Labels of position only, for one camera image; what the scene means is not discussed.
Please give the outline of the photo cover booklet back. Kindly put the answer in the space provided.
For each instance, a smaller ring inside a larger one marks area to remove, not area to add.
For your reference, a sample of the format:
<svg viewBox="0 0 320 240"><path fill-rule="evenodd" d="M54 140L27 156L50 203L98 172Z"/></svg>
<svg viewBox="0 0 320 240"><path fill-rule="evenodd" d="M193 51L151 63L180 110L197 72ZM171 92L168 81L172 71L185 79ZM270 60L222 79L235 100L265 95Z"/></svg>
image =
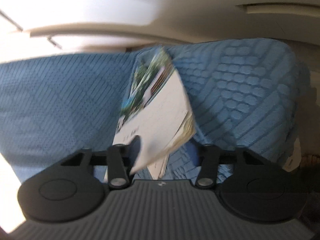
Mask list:
<svg viewBox="0 0 320 240"><path fill-rule="evenodd" d="M139 55L128 96L122 104L113 144L128 145L138 139L129 156L131 172L148 169L161 179L169 154L196 132L195 118L182 79L169 52L158 47Z"/></svg>

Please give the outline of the blue textured sofa cover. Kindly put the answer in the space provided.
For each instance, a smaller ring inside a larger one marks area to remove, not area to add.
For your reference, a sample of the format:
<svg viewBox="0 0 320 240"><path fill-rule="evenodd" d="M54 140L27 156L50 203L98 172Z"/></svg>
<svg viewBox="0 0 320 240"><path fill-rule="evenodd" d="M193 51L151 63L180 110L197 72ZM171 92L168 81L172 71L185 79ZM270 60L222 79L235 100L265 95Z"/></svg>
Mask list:
<svg viewBox="0 0 320 240"><path fill-rule="evenodd" d="M283 165L310 72L283 42L226 40L166 47L189 96L195 140L244 146ZM1 154L20 181L67 155L112 144L135 70L156 48L1 64Z"/></svg>

